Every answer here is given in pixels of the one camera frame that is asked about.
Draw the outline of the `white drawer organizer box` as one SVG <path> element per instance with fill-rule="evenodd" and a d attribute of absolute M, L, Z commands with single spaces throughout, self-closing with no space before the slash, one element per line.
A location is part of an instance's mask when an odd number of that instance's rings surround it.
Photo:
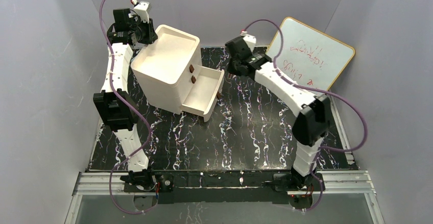
<path fill-rule="evenodd" d="M 165 24 L 156 34 L 158 39 L 139 51 L 131 69 L 150 105 L 180 114 L 193 86 L 189 67 L 201 65 L 200 39 Z"/>

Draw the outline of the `white drawer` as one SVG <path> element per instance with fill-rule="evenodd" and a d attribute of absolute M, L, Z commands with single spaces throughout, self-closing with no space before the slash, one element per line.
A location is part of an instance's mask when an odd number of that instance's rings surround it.
<path fill-rule="evenodd" d="M 221 97 L 224 83 L 224 70 L 201 67 L 188 96 L 181 105 L 181 110 L 200 117 L 208 122 L 218 99 Z"/>

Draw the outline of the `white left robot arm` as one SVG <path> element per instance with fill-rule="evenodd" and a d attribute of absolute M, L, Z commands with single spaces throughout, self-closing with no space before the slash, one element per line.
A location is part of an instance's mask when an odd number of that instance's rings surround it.
<path fill-rule="evenodd" d="M 115 134 L 126 157 L 128 175 L 121 180 L 150 191 L 156 185 L 149 167 L 149 158 L 142 149 L 137 124 L 138 108 L 128 92 L 128 75 L 136 43 L 152 43 L 157 39 L 151 19 L 142 21 L 128 8 L 113 10 L 114 23 L 106 32 L 108 66 L 101 91 L 93 95 L 93 103 L 104 123 Z"/>

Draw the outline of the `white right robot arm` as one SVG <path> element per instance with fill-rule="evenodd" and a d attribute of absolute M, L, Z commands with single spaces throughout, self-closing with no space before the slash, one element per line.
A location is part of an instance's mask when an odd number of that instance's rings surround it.
<path fill-rule="evenodd" d="M 309 187 L 320 146 L 330 127 L 330 99 L 295 87 L 294 82 L 275 67 L 276 61 L 266 54 L 253 52 L 255 44 L 255 37 L 248 34 L 226 42 L 229 53 L 227 71 L 235 76 L 250 77 L 285 103 L 295 117 L 292 135 L 297 143 L 290 172 L 275 174 L 263 185 L 271 186 L 275 191 Z"/>

